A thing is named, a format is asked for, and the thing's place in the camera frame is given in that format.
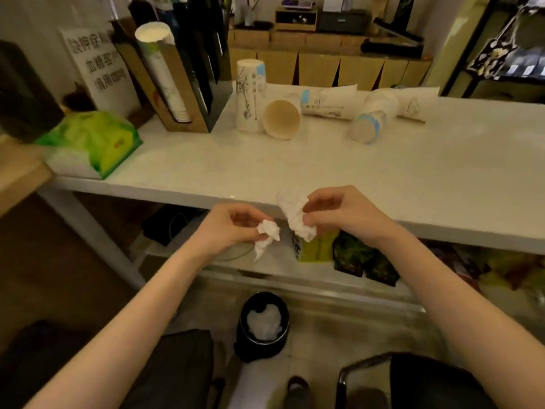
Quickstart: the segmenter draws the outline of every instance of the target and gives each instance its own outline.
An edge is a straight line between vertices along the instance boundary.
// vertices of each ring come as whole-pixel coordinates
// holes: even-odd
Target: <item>sign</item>
[[[140,102],[108,30],[111,26],[60,29],[60,33],[97,109],[127,117],[140,109]]]

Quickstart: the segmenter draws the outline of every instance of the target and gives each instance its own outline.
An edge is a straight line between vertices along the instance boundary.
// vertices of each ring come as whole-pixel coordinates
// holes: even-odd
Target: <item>floor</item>
[[[208,329],[227,348],[227,388],[220,407],[282,407],[288,379],[299,375],[314,393],[317,409],[332,409],[339,370],[387,351],[412,351],[442,359],[444,344],[425,316],[377,309],[347,308],[293,293],[277,293],[290,309],[290,332],[282,352],[271,359],[242,364],[232,344],[240,309],[255,286],[197,279],[169,332]],[[389,391],[389,368],[354,373],[348,390],[361,386]]]

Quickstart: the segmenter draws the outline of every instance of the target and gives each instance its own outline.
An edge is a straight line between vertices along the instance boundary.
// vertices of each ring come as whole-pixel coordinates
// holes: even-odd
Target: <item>stack of paper cups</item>
[[[185,103],[159,49],[162,43],[175,45],[170,27],[165,23],[150,22],[138,27],[135,31],[135,37],[146,59],[148,70],[167,102],[168,109],[174,119],[181,123],[191,122]]]
[[[356,91],[358,85],[332,88],[310,88],[301,93],[303,114],[314,114],[326,118],[354,118],[356,110]]]
[[[365,98],[348,134],[357,142],[373,143],[398,112],[399,99],[391,89],[373,90]]]
[[[292,93],[273,100],[263,110],[265,132],[276,139],[291,139],[301,126],[301,98]]]
[[[236,62],[236,127],[247,132],[263,130],[262,112],[267,78],[261,60]]]

